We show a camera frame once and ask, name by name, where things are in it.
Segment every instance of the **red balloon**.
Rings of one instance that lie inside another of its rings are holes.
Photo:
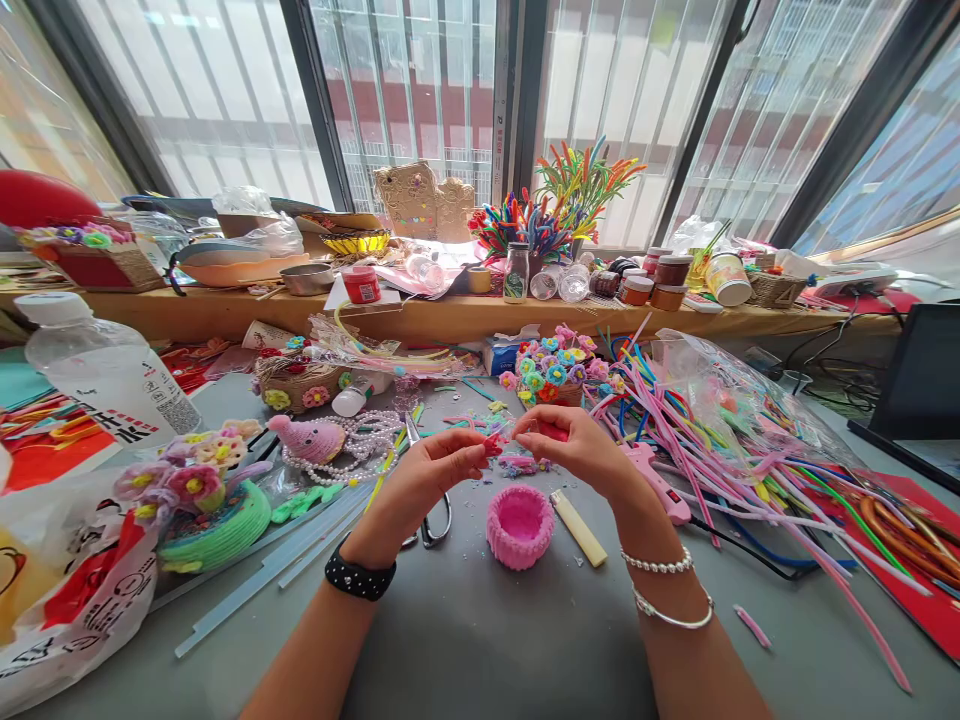
[[[0,222],[33,228],[51,221],[82,224],[102,215],[97,203],[76,185],[30,170],[0,170]]]

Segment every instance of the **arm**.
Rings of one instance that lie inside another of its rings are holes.
[[[566,430],[567,442],[535,432],[543,422]],[[538,458],[560,463],[607,499],[628,555],[662,563],[683,558],[680,538],[653,490],[583,410],[537,405],[517,423],[515,439]],[[637,591],[664,615],[685,622],[706,616],[706,593],[693,570],[659,574],[628,565],[628,571]],[[662,718],[771,717],[718,620],[686,630],[638,614]]]
[[[443,493],[462,480],[482,477],[487,467],[483,440],[480,433],[458,428],[415,444],[340,548],[343,559],[368,570],[393,565],[403,541]],[[376,609],[377,603],[323,581],[242,720],[339,717]]]

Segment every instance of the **green yarn basket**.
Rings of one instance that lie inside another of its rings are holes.
[[[184,573],[216,570],[253,545],[270,524],[270,502],[263,491],[244,480],[234,497],[243,499],[228,506],[208,530],[187,534],[195,524],[178,528],[157,549],[161,568],[185,568]]]

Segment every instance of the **window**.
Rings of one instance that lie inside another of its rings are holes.
[[[489,202],[496,2],[322,0],[312,10],[356,209],[383,212],[372,172],[418,159]]]
[[[540,155],[561,140],[583,150],[606,135],[611,159],[648,165],[604,212],[601,248],[650,243],[726,7],[716,0],[550,0]]]
[[[183,195],[332,207],[279,0],[77,0]]]
[[[133,190],[18,2],[0,3],[0,167],[46,173],[95,200]]]
[[[805,255],[922,222],[960,203],[960,31],[801,236]]]
[[[766,240],[906,5],[761,3],[730,58],[670,232],[697,214]]]

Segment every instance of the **black watch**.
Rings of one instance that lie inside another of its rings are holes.
[[[340,548],[350,537],[350,533],[340,541],[333,555],[327,560],[324,573],[327,576],[327,582],[333,585],[337,590],[345,592],[370,602],[376,602],[390,587],[390,581],[393,580],[397,572],[397,563],[388,567],[386,570],[367,570],[360,565],[348,563],[340,557]]]

